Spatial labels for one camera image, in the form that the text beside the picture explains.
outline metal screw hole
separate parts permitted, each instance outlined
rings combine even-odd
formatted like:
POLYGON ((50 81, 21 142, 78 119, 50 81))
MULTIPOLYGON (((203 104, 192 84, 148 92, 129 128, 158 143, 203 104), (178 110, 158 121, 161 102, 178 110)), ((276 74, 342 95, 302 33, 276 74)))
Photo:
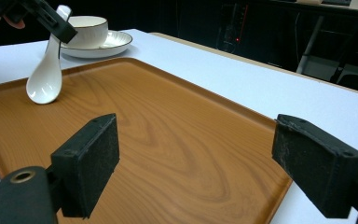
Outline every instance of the metal screw hole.
POLYGON ((11 177, 10 182, 13 184, 20 184, 32 179, 34 175, 35 175, 34 171, 22 171, 11 177))

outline dark background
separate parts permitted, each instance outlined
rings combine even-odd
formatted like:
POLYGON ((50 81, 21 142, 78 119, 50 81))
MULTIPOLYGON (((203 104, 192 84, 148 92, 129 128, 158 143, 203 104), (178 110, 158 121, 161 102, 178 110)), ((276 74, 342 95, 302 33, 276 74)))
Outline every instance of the dark background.
MULTIPOLYGON (((319 16, 307 10, 249 4, 244 0, 48 0, 48 3, 53 8, 67 5, 74 16, 106 17, 110 30, 159 32, 291 71, 296 71, 319 16), (241 22, 236 21, 240 27, 236 28, 237 33, 230 33, 227 28, 235 3, 241 5, 237 14, 244 14, 246 9, 246 15, 240 15, 241 22), (235 47, 225 49, 222 44, 227 37, 239 37, 241 41, 231 39, 235 47)), ((24 20, 23 30, 0 22, 0 45, 48 39, 49 32, 33 16, 24 20)), ((338 61, 356 34, 358 18, 327 15, 311 54, 338 61)))

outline white bowl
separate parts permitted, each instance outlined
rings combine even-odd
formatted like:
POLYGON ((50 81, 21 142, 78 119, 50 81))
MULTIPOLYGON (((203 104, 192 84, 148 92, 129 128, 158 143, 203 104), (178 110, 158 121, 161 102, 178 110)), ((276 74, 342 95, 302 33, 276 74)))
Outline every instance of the white bowl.
POLYGON ((123 52, 131 42, 131 35, 119 31, 109 31, 105 42, 98 48, 71 49, 61 45, 61 53, 77 58, 105 58, 123 52))
POLYGON ((107 19, 94 16, 74 16, 69 23, 77 30, 74 38, 65 44, 73 49, 95 49, 106 40, 108 33, 107 19))

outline table surface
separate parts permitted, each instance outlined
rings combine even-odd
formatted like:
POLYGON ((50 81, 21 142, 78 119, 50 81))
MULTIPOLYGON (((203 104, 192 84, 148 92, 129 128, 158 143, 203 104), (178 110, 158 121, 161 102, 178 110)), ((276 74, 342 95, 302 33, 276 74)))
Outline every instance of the table surface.
MULTIPOLYGON (((358 92, 164 35, 124 31, 131 46, 114 57, 131 57, 156 66, 271 119, 278 114, 306 119, 358 149, 358 92)), ((47 41, 0 47, 0 83, 28 77, 43 57, 47 41)), ((62 55, 62 69, 99 60, 62 55)), ((354 223, 326 219, 296 184, 272 223, 354 223)))

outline black mounting bracket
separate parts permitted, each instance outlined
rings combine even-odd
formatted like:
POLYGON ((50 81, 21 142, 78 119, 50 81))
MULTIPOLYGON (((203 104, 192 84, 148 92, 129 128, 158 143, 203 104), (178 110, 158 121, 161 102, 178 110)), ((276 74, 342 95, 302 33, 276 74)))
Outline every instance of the black mounting bracket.
POLYGON ((25 167, 0 182, 0 223, 57 223, 90 217, 119 161, 116 115, 88 122, 51 154, 47 170, 25 167))
POLYGON ((358 150, 306 120, 279 115, 272 158, 325 216, 358 211, 358 150))

